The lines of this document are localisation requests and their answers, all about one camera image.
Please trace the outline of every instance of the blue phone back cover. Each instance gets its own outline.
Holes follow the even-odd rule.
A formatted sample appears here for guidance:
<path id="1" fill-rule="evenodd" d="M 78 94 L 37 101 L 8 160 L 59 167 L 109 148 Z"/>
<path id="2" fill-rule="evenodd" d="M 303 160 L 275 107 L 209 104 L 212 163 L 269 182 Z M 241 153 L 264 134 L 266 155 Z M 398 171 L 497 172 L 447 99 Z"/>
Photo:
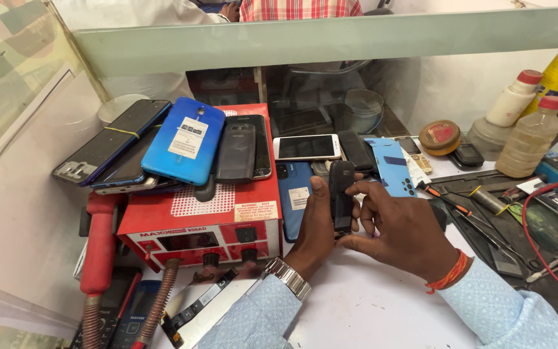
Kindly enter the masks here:
<path id="1" fill-rule="evenodd" d="M 306 187 L 311 195 L 309 179 L 314 173 L 309 162 L 286 162 L 284 164 L 288 167 L 288 178 L 278 180 L 281 211 L 283 212 L 283 236 L 287 242 L 293 243 L 298 238 L 305 207 L 292 210 L 290 190 Z"/>
<path id="2" fill-rule="evenodd" d="M 393 139 L 384 138 L 366 138 L 365 141 L 374 150 L 380 181 L 389 195 L 417 197 L 415 184 L 410 179 L 406 159 L 404 159 L 399 143 Z"/>
<path id="3" fill-rule="evenodd" d="M 198 113 L 198 109 L 203 109 L 203 113 Z M 194 99 L 178 98 L 143 157 L 141 167 L 150 173 L 204 185 L 224 122 L 223 111 Z"/>

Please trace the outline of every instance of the orange thread bracelet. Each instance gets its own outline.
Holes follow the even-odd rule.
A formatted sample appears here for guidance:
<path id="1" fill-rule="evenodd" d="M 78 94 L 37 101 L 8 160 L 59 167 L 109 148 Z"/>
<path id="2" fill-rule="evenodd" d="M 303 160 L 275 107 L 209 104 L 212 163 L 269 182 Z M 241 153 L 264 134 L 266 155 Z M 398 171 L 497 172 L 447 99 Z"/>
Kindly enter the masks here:
<path id="1" fill-rule="evenodd" d="M 437 282 L 432 282 L 431 284 L 425 284 L 426 287 L 431 288 L 431 291 L 427 291 L 427 294 L 434 294 L 434 290 L 442 290 L 449 282 L 455 280 L 458 275 L 460 275 L 464 268 L 466 268 L 466 260 L 467 257 L 460 249 L 456 249 L 460 252 L 460 258 L 456 262 L 456 265 L 453 266 L 451 271 L 442 279 L 438 280 Z"/>

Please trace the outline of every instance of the light blue shirt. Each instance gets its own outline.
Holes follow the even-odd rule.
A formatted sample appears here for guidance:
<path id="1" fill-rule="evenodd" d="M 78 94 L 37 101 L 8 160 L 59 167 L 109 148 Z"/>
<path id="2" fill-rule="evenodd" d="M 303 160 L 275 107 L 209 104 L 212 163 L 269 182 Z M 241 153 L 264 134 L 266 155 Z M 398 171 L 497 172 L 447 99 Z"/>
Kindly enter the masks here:
<path id="1" fill-rule="evenodd" d="M 437 291 L 477 334 L 477 348 L 558 349 L 558 315 L 535 292 L 516 292 L 479 258 L 455 285 Z M 241 297 L 199 349 L 292 348 L 283 337 L 301 303 L 273 275 Z"/>

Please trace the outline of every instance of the red wire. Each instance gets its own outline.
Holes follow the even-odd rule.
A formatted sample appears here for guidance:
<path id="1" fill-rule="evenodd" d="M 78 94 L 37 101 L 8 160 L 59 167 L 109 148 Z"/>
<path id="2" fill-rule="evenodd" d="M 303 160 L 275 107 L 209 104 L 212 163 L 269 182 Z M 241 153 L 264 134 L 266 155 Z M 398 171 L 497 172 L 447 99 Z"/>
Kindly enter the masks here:
<path id="1" fill-rule="evenodd" d="M 527 229 L 527 226 L 526 226 L 526 207 L 529 203 L 529 200 L 534 196 L 537 196 L 539 194 L 543 194 L 547 191 L 553 190 L 556 187 L 558 187 L 558 182 L 553 183 L 551 185 L 547 185 L 545 187 L 541 187 L 538 190 L 531 193 L 526 198 L 526 201 L 524 202 L 524 206 L 522 207 L 522 227 L 524 229 L 524 233 L 526 234 L 526 238 L 529 240 L 529 243 L 531 243 L 531 247 L 533 248 L 533 251 L 535 251 L 535 254 L 538 256 L 539 260 L 542 262 L 542 264 L 544 265 L 544 267 L 546 268 L 548 273 L 550 273 L 550 275 L 552 275 L 554 277 L 554 280 L 556 280 L 558 282 L 558 277 L 554 274 L 553 270 L 548 266 L 548 263 L 546 263 L 546 261 L 544 260 L 544 257 L 542 257 L 542 255 L 539 253 L 538 248 L 535 246 L 535 242 L 533 242 L 533 239 L 531 239 L 531 235 L 529 235 L 529 230 Z"/>

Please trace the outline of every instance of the metal watch strap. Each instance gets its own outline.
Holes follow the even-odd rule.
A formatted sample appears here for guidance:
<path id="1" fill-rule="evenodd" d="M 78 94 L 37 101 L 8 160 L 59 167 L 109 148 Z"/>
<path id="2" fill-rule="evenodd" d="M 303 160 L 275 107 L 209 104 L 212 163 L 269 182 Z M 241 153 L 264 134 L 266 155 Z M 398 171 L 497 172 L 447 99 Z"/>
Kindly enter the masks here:
<path id="1" fill-rule="evenodd" d="M 266 278 L 268 274 L 275 275 L 279 280 L 285 283 L 301 302 L 303 302 L 311 292 L 309 283 L 279 257 L 275 257 L 266 265 L 262 277 Z"/>

